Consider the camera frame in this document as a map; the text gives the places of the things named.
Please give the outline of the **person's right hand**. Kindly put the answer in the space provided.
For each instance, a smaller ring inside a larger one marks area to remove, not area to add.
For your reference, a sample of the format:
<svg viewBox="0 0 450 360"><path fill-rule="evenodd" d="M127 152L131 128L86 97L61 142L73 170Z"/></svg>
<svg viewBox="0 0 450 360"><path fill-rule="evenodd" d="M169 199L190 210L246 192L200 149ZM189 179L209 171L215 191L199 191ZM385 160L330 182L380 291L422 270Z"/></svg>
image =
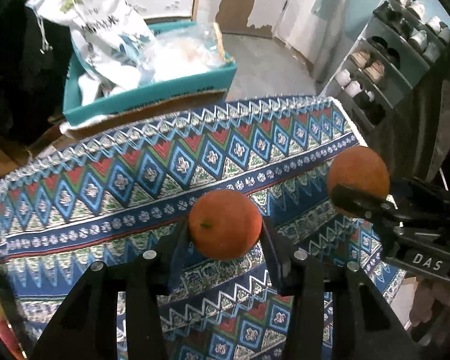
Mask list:
<svg viewBox="0 0 450 360"><path fill-rule="evenodd" d="M450 307L450 284L421 279L410 310L410 322L413 327L427 323L432 318L435 302Z"/></svg>

